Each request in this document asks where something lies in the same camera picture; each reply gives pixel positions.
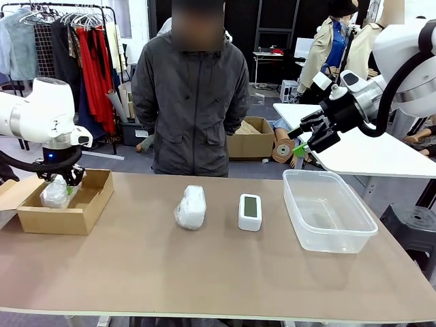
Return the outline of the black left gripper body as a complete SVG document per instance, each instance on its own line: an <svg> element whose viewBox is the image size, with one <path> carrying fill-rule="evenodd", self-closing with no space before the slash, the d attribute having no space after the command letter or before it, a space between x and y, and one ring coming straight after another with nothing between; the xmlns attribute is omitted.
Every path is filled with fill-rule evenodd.
<svg viewBox="0 0 436 327"><path fill-rule="evenodd" d="M42 148L42 158L36 159L35 165L43 165L43 171L53 170L57 174L64 175L67 170L77 166L77 162L82 156L80 146L72 146L65 149Z"/></svg>

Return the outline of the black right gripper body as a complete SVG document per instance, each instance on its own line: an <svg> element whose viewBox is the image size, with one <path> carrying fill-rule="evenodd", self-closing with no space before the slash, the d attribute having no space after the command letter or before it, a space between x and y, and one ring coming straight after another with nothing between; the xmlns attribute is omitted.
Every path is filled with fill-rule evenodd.
<svg viewBox="0 0 436 327"><path fill-rule="evenodd" d="M364 122L355 98L350 92L335 100L327 97L320 102L320 106L328 119L328 126L333 131L345 133Z"/></svg>

